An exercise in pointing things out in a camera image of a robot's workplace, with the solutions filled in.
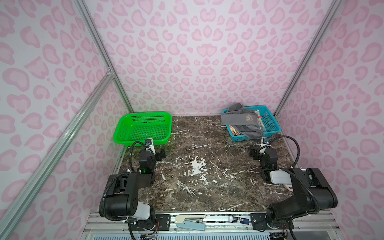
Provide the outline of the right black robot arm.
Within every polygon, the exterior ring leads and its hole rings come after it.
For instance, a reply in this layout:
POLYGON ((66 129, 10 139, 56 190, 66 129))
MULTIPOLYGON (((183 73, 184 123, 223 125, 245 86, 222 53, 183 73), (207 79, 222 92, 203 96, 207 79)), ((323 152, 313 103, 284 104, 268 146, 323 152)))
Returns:
POLYGON ((261 178, 267 184, 287 185, 292 195, 268 206, 262 220, 253 220, 254 229, 265 232, 286 226, 293 231, 295 219, 318 214, 321 210, 334 209, 338 205, 336 193, 318 168, 300 169, 296 165, 301 156, 299 143, 294 140, 297 155, 288 168, 279 168, 278 153, 272 147, 276 138, 262 138, 259 148, 250 149, 250 157, 260 163, 261 178))

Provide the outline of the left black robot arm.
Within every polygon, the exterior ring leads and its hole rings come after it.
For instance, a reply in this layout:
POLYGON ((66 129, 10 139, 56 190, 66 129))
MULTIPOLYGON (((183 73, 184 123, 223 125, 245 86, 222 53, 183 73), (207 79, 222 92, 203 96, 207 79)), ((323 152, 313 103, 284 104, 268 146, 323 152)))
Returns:
POLYGON ((144 147, 139 153, 138 170, 134 171, 132 160, 129 160, 130 171, 109 176, 99 214, 107 220, 129 224, 130 232, 133 227, 138 227, 155 233, 160 227, 155 209, 139 201, 139 190, 154 185, 157 161, 164 159, 166 154, 163 149, 156 152, 153 139, 146 139, 144 143, 136 141, 132 147, 136 145, 144 147))

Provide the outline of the grey towel gold emblem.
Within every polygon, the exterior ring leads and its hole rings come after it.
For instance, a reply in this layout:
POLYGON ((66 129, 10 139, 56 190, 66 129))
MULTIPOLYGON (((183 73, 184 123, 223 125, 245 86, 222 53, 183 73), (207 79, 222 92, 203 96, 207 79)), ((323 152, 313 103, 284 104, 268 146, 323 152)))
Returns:
POLYGON ((222 114, 222 126, 231 126, 242 135, 253 139, 261 139, 264 136, 258 119, 259 114, 254 110, 245 109, 240 103, 234 104, 222 114))

